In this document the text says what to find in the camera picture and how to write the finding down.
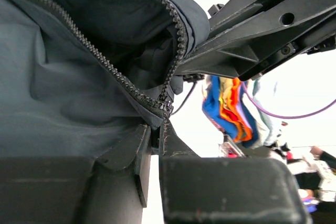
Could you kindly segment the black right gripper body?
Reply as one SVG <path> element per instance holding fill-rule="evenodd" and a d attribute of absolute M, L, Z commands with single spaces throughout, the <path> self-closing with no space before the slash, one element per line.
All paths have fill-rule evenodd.
<path fill-rule="evenodd" d="M 335 0 L 283 0 L 245 23 L 256 28 L 247 43 L 258 62 L 238 64 L 240 80 L 266 74 L 335 36 Z"/>

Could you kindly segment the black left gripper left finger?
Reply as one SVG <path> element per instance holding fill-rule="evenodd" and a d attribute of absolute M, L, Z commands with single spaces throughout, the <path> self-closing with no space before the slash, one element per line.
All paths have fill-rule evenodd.
<path fill-rule="evenodd" d="M 140 124 L 98 158 L 1 158 L 1 223 L 140 223 L 150 135 Z"/>

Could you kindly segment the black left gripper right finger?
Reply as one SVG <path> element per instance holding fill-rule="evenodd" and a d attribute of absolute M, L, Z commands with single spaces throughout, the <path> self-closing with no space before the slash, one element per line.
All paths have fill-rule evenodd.
<path fill-rule="evenodd" d="M 288 168 L 273 158 L 201 158 L 160 128 L 165 223 L 312 223 Z"/>

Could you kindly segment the dark navy and grey jacket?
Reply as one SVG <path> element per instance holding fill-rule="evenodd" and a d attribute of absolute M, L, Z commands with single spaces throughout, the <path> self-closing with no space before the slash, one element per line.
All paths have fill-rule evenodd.
<path fill-rule="evenodd" d="M 100 156 L 181 93 L 193 0 L 1 0 L 1 155 Z"/>

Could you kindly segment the colourful cloth pile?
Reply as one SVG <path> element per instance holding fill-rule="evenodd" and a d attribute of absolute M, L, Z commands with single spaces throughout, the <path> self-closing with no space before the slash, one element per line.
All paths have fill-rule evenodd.
<path fill-rule="evenodd" d="M 245 148 L 271 147 L 281 138 L 282 122 L 264 110 L 273 105 L 277 86 L 273 79 L 242 82 L 207 75 L 202 86 L 202 110 L 235 143 Z"/>

